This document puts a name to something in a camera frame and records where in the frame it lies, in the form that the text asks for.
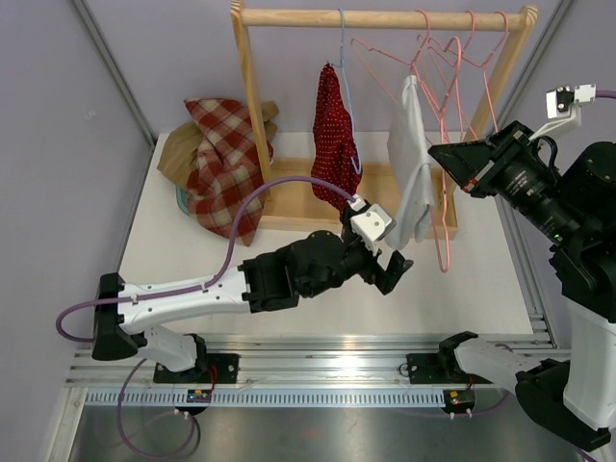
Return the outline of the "small white skirt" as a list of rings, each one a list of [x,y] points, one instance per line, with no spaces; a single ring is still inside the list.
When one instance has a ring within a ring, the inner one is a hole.
[[[431,222],[435,198],[427,153],[418,81],[407,76],[398,95],[391,122],[387,149],[390,166],[400,193],[396,226],[387,244],[404,249],[410,241],[421,242]]]

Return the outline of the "red plaid skirt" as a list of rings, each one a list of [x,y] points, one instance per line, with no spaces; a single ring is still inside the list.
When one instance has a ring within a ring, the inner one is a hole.
[[[224,98],[191,98],[185,106],[203,136],[187,180],[188,210],[229,239],[243,201],[264,184],[249,109]]]

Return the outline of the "tan skirt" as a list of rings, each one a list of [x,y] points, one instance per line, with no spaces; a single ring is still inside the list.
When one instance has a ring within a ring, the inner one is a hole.
[[[273,119],[279,114],[273,101],[261,104],[261,113],[268,143],[271,143],[277,125]],[[188,180],[195,169],[197,148],[203,140],[202,132],[193,121],[188,121],[173,130],[165,141],[157,169],[180,190],[187,191]]]

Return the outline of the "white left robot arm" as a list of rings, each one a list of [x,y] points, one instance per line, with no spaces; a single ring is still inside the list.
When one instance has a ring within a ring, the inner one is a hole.
[[[116,273],[105,274],[99,282],[91,357],[106,362],[133,357],[152,361],[157,383],[224,382],[223,369],[235,365],[237,356],[210,353],[201,336],[179,334],[167,323],[296,308],[303,298],[338,289],[354,276],[387,295],[413,263],[395,251],[387,267],[381,267],[379,255],[350,229],[341,236],[320,230],[244,260],[220,277],[139,286]]]

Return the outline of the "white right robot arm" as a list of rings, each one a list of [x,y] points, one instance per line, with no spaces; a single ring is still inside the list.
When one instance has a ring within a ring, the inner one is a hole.
[[[551,241],[551,266],[572,323],[566,361],[532,359],[465,331],[443,340],[411,381],[491,382],[539,426],[578,449],[607,445],[615,427],[615,145],[588,145],[565,172],[543,161],[537,135],[512,122],[480,141],[438,144],[429,155],[462,191],[498,196]]]

